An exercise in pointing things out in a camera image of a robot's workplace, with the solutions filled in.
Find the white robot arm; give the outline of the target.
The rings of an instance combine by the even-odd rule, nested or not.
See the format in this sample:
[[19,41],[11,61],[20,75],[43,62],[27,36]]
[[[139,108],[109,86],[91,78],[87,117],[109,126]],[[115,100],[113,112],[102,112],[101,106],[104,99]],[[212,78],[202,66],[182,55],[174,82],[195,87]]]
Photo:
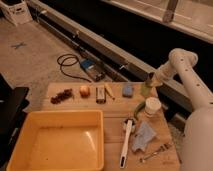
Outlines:
[[213,92],[194,71],[197,62],[196,53],[175,48],[155,71],[161,82],[178,74],[192,104],[184,129],[180,171],[213,171]]

